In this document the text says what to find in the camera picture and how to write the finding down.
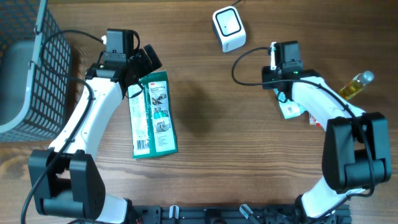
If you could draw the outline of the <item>mint green sachet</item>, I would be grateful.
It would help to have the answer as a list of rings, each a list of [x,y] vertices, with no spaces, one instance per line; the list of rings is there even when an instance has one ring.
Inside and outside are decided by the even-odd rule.
[[[278,89],[274,89],[274,93],[276,94],[280,110],[285,119],[294,118],[306,112],[306,109],[303,106],[294,101],[290,101],[285,94]]]

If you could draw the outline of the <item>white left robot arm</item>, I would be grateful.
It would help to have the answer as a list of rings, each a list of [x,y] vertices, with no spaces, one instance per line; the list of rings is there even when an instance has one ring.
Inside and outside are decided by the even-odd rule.
[[[20,221],[31,203],[41,215],[72,223],[140,223],[129,199],[106,193],[95,163],[105,128],[132,85],[161,67],[150,45],[129,29],[108,29],[105,49],[80,80],[83,93],[70,119],[46,150],[35,150],[28,168],[32,188]]]

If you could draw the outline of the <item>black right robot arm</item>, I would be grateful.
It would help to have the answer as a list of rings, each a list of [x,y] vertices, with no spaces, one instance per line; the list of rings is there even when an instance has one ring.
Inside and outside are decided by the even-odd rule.
[[[325,130],[322,177],[296,201],[298,221],[319,222],[391,178],[387,119],[347,102],[319,73],[304,69],[298,42],[272,42],[266,49],[271,62],[262,69],[263,88],[273,89],[281,105],[308,111]]]

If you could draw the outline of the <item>green snack packet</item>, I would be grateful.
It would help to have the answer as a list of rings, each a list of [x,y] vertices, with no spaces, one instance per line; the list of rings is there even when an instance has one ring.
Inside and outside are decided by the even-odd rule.
[[[170,108],[166,71],[153,72],[127,89],[133,159],[147,159],[178,152]]]

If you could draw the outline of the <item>yellow Vim liquid bottle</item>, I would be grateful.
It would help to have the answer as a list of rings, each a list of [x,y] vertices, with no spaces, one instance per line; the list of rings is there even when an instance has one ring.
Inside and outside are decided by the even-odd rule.
[[[357,74],[347,85],[345,85],[338,94],[344,98],[346,101],[352,99],[359,92],[361,92],[364,87],[374,80],[373,72],[366,70],[363,73]]]

